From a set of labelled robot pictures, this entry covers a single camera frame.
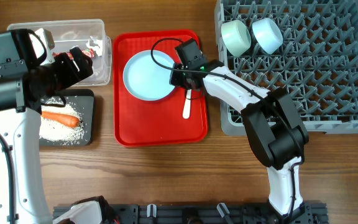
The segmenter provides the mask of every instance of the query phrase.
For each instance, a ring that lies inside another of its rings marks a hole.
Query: white bowl
[[[153,51],[156,61],[172,67],[174,61],[166,53]],[[124,85],[128,92],[145,101],[160,100],[168,96],[175,88],[169,84],[171,71],[157,65],[150,55],[150,50],[135,54],[124,68]]]
[[[241,21],[234,20],[222,24],[221,32],[224,45],[233,56],[241,56],[251,46],[248,28]]]
[[[280,29],[270,18],[254,22],[252,31],[260,47],[268,54],[274,53],[283,44]]]

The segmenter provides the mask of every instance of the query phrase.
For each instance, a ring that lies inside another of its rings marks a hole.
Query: wooden table
[[[100,18],[114,39],[125,32],[192,29],[208,58],[217,58],[216,0],[6,1],[0,31],[11,23]],[[103,195],[110,203],[264,202],[266,168],[246,137],[221,131],[219,101],[208,98],[209,133],[199,143],[126,149],[114,139],[112,83],[96,97],[94,141],[86,147],[42,147],[48,205]],[[305,200],[327,203],[331,223],[358,223],[358,135],[311,133],[300,171]]]

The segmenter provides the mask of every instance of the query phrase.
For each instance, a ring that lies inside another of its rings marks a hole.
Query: carrot
[[[58,114],[58,113],[43,111],[41,116],[46,119],[57,121],[60,124],[68,126],[70,128],[76,128],[81,124],[81,121],[78,118],[66,114]]]

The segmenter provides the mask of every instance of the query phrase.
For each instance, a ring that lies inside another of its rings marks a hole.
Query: gray dish rack
[[[358,0],[218,0],[214,15],[219,60],[232,72],[270,90],[286,88],[308,131],[358,133]],[[265,17],[283,34],[272,55],[251,29]],[[233,19],[245,23],[252,37],[240,57],[227,51],[221,35],[222,24]],[[221,124],[227,135],[246,135],[240,114],[225,102]]]

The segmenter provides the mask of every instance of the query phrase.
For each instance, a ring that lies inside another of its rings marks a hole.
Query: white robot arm
[[[151,54],[158,43],[152,47]],[[298,165],[304,161],[303,146],[309,139],[289,94],[282,88],[269,92],[251,85],[221,62],[208,62],[194,39],[181,42],[175,50],[183,64],[165,67],[172,71],[170,83],[194,90],[204,87],[208,94],[223,100],[241,114],[250,147],[267,167],[271,208],[281,223],[294,220],[303,204]],[[152,58],[164,67],[153,55]],[[278,120],[272,127],[267,123],[270,116]]]
[[[254,90],[258,95],[263,98],[267,97],[269,90],[261,87],[254,86],[243,79],[233,74],[227,67],[217,67],[211,72],[226,75],[233,78],[243,85],[248,86],[251,90]],[[238,112],[241,112],[247,107],[248,104],[258,103],[260,100],[255,96],[252,96],[247,90],[233,81],[227,78],[217,77],[214,75],[207,75],[203,78],[204,87],[208,94],[215,96],[230,106],[232,106]],[[296,162],[300,162],[301,157],[294,157],[290,161],[286,162],[282,169],[276,170],[274,167],[268,167],[268,179],[270,183],[270,195],[269,202],[276,211],[285,215],[290,211],[291,197],[292,197],[292,182],[290,167]],[[299,167],[295,167],[295,188],[296,188],[296,200],[293,209],[299,208],[303,199],[299,191]]]
[[[46,30],[0,33],[0,223],[51,224],[39,155],[41,97],[53,95],[92,75],[92,61],[73,48],[52,57]],[[72,206],[53,221],[99,224],[101,202]]]

